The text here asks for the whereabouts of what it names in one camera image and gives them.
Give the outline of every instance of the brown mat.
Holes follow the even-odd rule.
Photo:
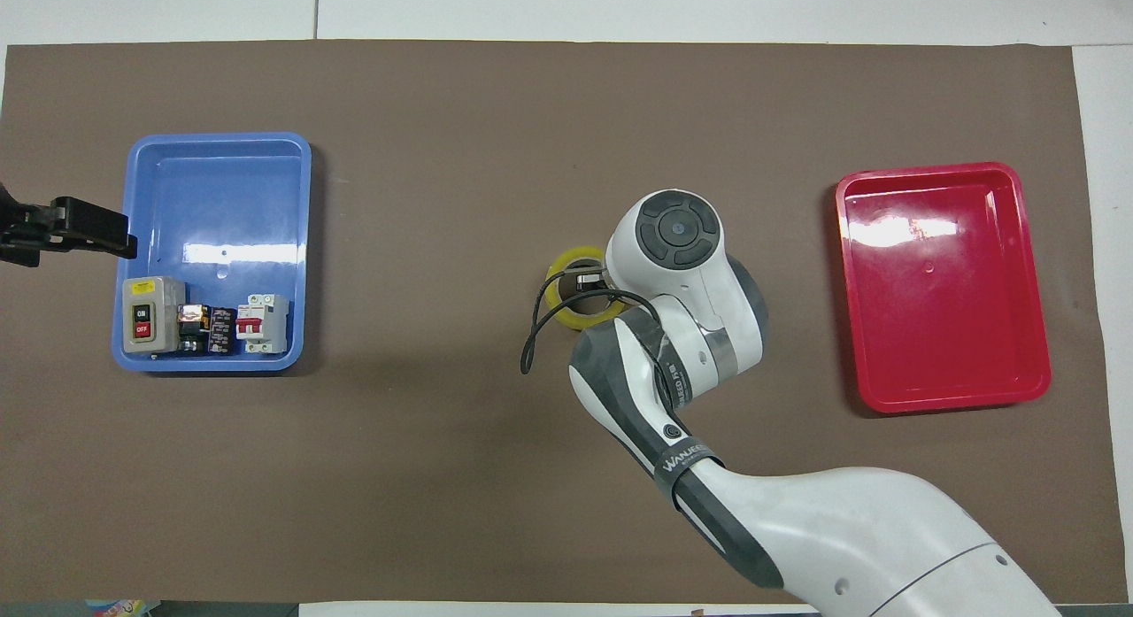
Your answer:
[[[685,422],[732,469],[903,469],[1059,602],[1125,601],[1068,49],[265,42],[16,46],[0,178],[120,206],[154,132],[290,129],[324,161],[307,349],[275,378],[108,352],[114,259],[0,267],[0,599],[765,602],[593,422],[533,293],[641,195],[706,195],[772,310]],[[854,395],[833,186],[1021,174],[1054,383],[879,419]]]

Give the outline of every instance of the cable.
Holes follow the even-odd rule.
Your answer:
[[[594,299],[596,295],[604,295],[607,299],[631,299],[631,301],[639,302],[641,307],[645,307],[649,311],[650,317],[661,324],[661,315],[657,314],[653,303],[648,301],[644,295],[634,294],[632,291],[625,290],[614,290],[614,288],[605,288],[605,290],[590,290],[582,291],[582,293],[571,295],[570,299],[563,299],[563,302],[557,303],[557,306],[552,307],[543,318],[539,318],[539,303],[543,301],[543,293],[551,286],[552,282],[559,281],[563,275],[566,274],[589,274],[590,267],[587,269],[563,269],[560,273],[552,274],[539,290],[538,295],[535,297],[535,310],[531,311],[531,332],[527,335],[527,342],[523,343],[523,351],[519,358],[519,371],[527,375],[531,370],[531,363],[535,362],[535,337],[543,329],[545,324],[554,318],[560,310],[566,309],[566,307],[573,306],[574,302],[583,301],[583,299]],[[602,271],[600,267],[594,267],[593,271]]]

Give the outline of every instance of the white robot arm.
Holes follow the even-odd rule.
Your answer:
[[[606,250],[608,282],[647,310],[582,331],[570,363],[579,400],[664,497],[751,582],[827,617],[1058,615],[1003,548],[919,477],[834,469],[733,473],[675,412],[763,358],[767,310],[727,257],[708,202],[661,190],[638,202]]]

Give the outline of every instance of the yellow tape roll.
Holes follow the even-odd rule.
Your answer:
[[[555,262],[552,263],[550,269],[547,269],[547,275],[544,278],[552,277],[554,274],[561,273],[561,271],[566,269],[574,263],[579,262],[598,262],[602,263],[603,257],[605,257],[605,251],[599,250],[597,247],[582,246],[572,247],[570,250],[563,251]],[[562,295],[559,294],[559,283],[552,282],[547,290],[544,291],[543,298],[546,299],[548,309],[555,309],[559,303],[563,302]],[[570,307],[564,307],[564,309],[559,310],[555,314],[555,319],[559,323],[565,324],[566,327],[571,327],[574,331],[583,331],[586,327],[595,326],[598,323],[605,323],[607,319],[616,317],[622,310],[625,309],[625,303],[619,301],[612,301],[610,307],[605,310],[598,311],[597,315],[582,315],[579,311],[571,310]]]

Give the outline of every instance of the robot end effector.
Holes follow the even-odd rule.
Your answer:
[[[622,217],[605,258],[611,286],[680,301],[712,351],[717,384],[756,366],[767,335],[759,286],[726,254],[724,241],[707,200],[667,189],[642,198]],[[666,324],[670,337],[676,334],[672,327],[679,326]]]
[[[36,267],[40,251],[95,250],[137,257],[129,218],[74,197],[51,205],[17,203],[0,185],[0,262]]]

